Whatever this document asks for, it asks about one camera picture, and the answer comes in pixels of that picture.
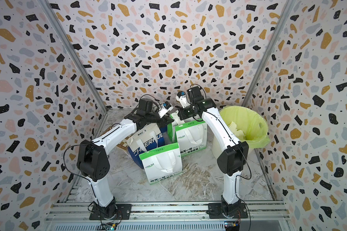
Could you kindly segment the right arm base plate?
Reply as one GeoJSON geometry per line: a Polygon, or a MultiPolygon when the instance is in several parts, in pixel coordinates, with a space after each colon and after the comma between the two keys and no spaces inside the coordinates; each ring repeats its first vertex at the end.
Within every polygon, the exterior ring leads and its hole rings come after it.
{"type": "Polygon", "coordinates": [[[230,212],[226,212],[225,207],[221,203],[210,203],[206,213],[210,219],[244,219],[249,217],[248,210],[243,202],[231,208],[230,212]]]}

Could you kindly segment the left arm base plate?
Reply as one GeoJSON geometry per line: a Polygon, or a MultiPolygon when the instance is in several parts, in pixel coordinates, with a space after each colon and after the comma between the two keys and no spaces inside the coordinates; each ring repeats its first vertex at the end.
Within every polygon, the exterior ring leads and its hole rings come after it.
{"type": "Polygon", "coordinates": [[[108,207],[100,207],[93,202],[92,212],[89,216],[89,220],[128,220],[130,218],[131,210],[131,204],[113,204],[108,207]]]}

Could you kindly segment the receipt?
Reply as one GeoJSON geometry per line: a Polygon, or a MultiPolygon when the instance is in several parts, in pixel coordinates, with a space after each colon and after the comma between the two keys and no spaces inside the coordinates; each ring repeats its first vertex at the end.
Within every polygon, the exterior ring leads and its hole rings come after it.
{"type": "Polygon", "coordinates": [[[173,119],[172,126],[178,126],[186,123],[184,120],[181,120],[180,117],[178,116],[178,111],[175,111],[174,113],[170,114],[170,118],[173,119]]]}

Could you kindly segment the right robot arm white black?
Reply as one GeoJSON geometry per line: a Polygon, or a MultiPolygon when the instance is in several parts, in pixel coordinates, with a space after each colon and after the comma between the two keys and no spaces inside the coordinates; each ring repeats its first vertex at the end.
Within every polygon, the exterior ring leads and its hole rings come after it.
{"type": "Polygon", "coordinates": [[[242,211],[242,201],[238,196],[240,181],[237,179],[246,164],[249,146],[240,141],[226,125],[215,102],[205,98],[200,87],[192,87],[186,92],[179,91],[176,100],[180,102],[178,116],[181,120],[199,116],[212,130],[220,145],[217,165],[224,174],[224,191],[221,196],[221,214],[232,218],[242,211]]]}

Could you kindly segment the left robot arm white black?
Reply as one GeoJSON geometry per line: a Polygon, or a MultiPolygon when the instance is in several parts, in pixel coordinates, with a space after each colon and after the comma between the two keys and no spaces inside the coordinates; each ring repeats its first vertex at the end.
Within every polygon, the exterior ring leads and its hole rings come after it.
{"type": "Polygon", "coordinates": [[[142,98],[138,106],[110,131],[80,144],[77,168],[82,177],[87,179],[94,195],[94,213],[102,219],[112,219],[117,215],[116,199],[109,188],[107,174],[110,169],[109,153],[126,137],[134,134],[144,126],[157,124],[163,128],[173,122],[167,115],[173,106],[166,101],[158,105],[156,101],[142,98]]]}

